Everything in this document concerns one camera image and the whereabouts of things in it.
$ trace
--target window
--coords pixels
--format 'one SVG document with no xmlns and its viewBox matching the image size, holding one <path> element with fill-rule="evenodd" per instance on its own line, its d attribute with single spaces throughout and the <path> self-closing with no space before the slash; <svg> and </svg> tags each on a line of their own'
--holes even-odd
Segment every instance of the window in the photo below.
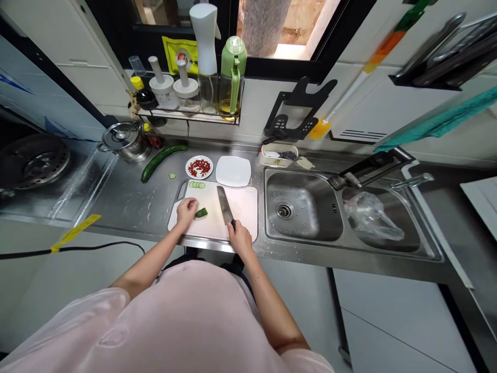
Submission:
<svg viewBox="0 0 497 373">
<path fill-rule="evenodd" d="M 138 55 L 167 66 L 162 36 L 195 40 L 190 8 L 206 0 L 86 0 L 125 68 Z M 246 77 L 321 83 L 376 0 L 210 0 L 218 8 L 218 69 L 229 36 L 246 44 Z"/>
</svg>

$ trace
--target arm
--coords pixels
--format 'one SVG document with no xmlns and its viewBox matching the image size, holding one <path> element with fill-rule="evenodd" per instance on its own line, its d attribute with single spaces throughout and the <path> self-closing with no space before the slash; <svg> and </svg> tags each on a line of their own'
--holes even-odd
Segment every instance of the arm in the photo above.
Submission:
<svg viewBox="0 0 497 373">
<path fill-rule="evenodd" d="M 271 347 L 279 355 L 297 348 L 310 350 L 290 311 L 262 269 L 247 228 L 237 220 L 236 232 L 231 223 L 228 223 L 228 232 L 231 245 L 242 258 L 250 276 L 262 326 Z"/>
<path fill-rule="evenodd" d="M 198 201 L 195 198 L 182 200 L 177 209 L 178 222 L 173 229 L 109 287 L 122 288 L 128 292 L 130 299 L 133 299 L 152 286 L 180 236 L 195 217 L 197 206 Z"/>
</svg>

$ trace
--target white plate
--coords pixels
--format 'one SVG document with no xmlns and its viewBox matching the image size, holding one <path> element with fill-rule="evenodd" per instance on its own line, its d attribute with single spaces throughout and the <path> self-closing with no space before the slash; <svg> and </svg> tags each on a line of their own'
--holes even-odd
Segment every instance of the white plate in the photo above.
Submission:
<svg viewBox="0 0 497 373">
<path fill-rule="evenodd" d="M 192 174 L 190 174 L 190 172 L 188 171 L 188 167 L 190 167 L 190 164 L 195 162 L 196 160 L 204 160 L 204 161 L 207 161 L 209 162 L 209 164 L 211 165 L 211 169 L 209 170 L 208 173 L 206 173 L 204 176 L 200 176 L 200 171 L 197 171 L 197 175 L 198 176 L 193 176 Z M 186 171 L 186 174 L 188 176 L 190 176 L 192 179 L 194 180 L 203 180 L 205 179 L 206 177 L 209 177 L 209 175 L 214 171 L 214 163 L 212 163 L 212 161 L 210 160 L 209 157 L 205 156 L 205 155 L 196 155 L 195 157 L 192 157 L 188 160 L 188 162 L 186 162 L 186 165 L 185 165 L 185 171 Z"/>
<path fill-rule="evenodd" d="M 241 188 L 249 184 L 252 170 L 250 161 L 231 155 L 223 155 L 217 161 L 216 181 L 227 187 Z"/>
</svg>

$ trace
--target cucumber piece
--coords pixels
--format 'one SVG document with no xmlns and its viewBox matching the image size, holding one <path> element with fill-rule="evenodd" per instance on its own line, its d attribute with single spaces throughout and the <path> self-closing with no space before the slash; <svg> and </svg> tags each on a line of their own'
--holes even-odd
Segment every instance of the cucumber piece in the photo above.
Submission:
<svg viewBox="0 0 497 373">
<path fill-rule="evenodd" d="M 195 217 L 196 218 L 201 218 L 201 217 L 204 217 L 207 215 L 207 210 L 206 208 L 204 207 L 203 209 L 201 210 L 198 210 L 196 213 L 195 213 Z"/>
<path fill-rule="evenodd" d="M 157 168 L 157 166 L 170 154 L 174 153 L 175 151 L 178 150 L 186 150 L 186 145 L 174 145 L 171 147 L 168 147 L 166 149 L 163 149 L 160 151 L 158 155 L 152 158 L 152 160 L 148 163 L 147 166 L 145 166 L 145 169 L 143 170 L 141 174 L 141 182 L 146 183 L 154 170 Z"/>
</svg>

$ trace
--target yellow package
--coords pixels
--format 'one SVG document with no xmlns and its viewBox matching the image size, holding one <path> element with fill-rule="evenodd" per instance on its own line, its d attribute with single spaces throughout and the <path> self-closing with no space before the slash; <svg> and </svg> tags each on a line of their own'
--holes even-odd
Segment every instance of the yellow package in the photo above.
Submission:
<svg viewBox="0 0 497 373">
<path fill-rule="evenodd" d="M 176 61 L 186 61 L 186 71 L 198 75 L 198 49 L 194 40 L 171 39 L 163 36 L 164 50 L 166 51 L 167 67 L 171 75 L 179 73 Z"/>
</svg>

